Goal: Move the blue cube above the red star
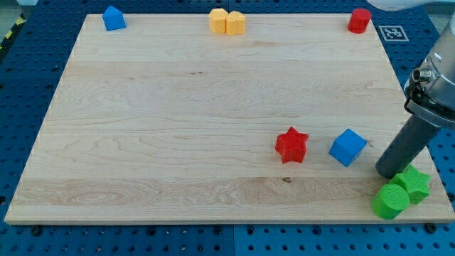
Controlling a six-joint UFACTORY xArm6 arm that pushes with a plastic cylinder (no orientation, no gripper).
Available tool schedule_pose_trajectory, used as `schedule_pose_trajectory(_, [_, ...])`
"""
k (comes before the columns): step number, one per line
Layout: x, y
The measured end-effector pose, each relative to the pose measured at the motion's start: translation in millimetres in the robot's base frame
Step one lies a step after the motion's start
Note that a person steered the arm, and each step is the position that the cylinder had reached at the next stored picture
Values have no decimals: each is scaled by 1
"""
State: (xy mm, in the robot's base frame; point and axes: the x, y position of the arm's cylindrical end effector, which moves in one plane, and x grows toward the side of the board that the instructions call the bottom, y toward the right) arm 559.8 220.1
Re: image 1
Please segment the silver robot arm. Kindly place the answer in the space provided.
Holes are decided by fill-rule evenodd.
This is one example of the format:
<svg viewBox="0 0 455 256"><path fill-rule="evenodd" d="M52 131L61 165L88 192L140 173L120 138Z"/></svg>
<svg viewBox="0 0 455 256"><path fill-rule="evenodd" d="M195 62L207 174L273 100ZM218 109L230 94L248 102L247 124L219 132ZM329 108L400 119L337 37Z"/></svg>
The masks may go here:
<svg viewBox="0 0 455 256"><path fill-rule="evenodd" d="M403 129L454 129L454 16L404 87L411 114Z"/></svg>

